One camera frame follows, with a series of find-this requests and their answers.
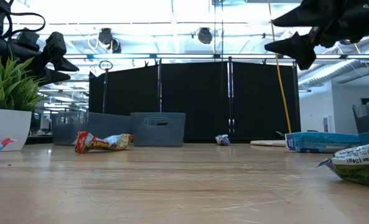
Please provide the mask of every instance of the white wall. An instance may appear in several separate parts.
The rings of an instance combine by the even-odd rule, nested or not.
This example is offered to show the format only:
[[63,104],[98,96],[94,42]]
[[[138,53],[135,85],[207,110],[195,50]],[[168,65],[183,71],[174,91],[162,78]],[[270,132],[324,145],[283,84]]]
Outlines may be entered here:
[[333,85],[332,93],[337,133],[358,134],[353,114],[353,105],[360,105],[362,98],[369,98],[369,85]]
[[311,88],[310,93],[300,93],[301,129],[324,132],[323,118],[331,116],[329,130],[335,132],[334,102],[332,85],[327,82],[322,87]]

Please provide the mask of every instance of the yellow cable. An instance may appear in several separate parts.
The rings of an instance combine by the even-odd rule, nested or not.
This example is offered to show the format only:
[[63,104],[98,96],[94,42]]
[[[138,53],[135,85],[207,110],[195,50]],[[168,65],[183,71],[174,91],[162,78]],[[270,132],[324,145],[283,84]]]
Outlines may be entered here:
[[357,44],[354,44],[354,47],[356,48],[357,52],[358,52],[359,54],[361,54],[361,51],[360,51],[360,49],[358,48]]
[[[271,14],[271,0],[269,0],[269,12],[270,12],[271,32],[273,33],[273,42],[275,42],[276,37],[275,37],[275,34],[274,34],[273,18],[272,18],[272,14]],[[285,108],[286,122],[287,122],[287,125],[288,125],[288,131],[289,131],[289,133],[292,133],[291,121],[289,120],[288,107],[286,106],[286,99],[285,99],[283,81],[281,80],[281,71],[279,70],[278,54],[276,54],[276,64],[277,64],[277,75],[278,75],[278,80],[279,80],[279,87],[281,89],[281,95],[283,97],[283,102],[284,102],[284,108]]]

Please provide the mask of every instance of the bin handle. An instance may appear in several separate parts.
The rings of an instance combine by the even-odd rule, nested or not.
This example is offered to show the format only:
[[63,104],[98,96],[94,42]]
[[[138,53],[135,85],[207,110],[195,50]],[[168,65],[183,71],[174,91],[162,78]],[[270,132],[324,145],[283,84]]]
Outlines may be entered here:
[[[166,120],[166,121],[159,121],[156,124],[152,124],[149,122],[151,120]],[[167,126],[169,124],[169,119],[167,118],[146,118],[145,122],[150,126]]]

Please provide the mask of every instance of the table surface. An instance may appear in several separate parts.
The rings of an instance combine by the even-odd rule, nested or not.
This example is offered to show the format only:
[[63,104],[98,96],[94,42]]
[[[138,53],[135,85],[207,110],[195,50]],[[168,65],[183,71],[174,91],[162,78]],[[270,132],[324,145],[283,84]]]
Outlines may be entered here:
[[369,187],[326,154],[246,144],[0,153],[0,223],[369,223]]

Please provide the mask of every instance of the potted plant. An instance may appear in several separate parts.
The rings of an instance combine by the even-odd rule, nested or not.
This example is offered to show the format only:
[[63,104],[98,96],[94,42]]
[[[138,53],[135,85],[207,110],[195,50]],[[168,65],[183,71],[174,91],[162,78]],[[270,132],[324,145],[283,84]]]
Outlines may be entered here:
[[0,139],[17,140],[4,151],[22,149],[28,137],[31,113],[43,100],[37,94],[41,80],[26,75],[31,61],[18,64],[17,60],[9,58],[4,66],[0,58]]

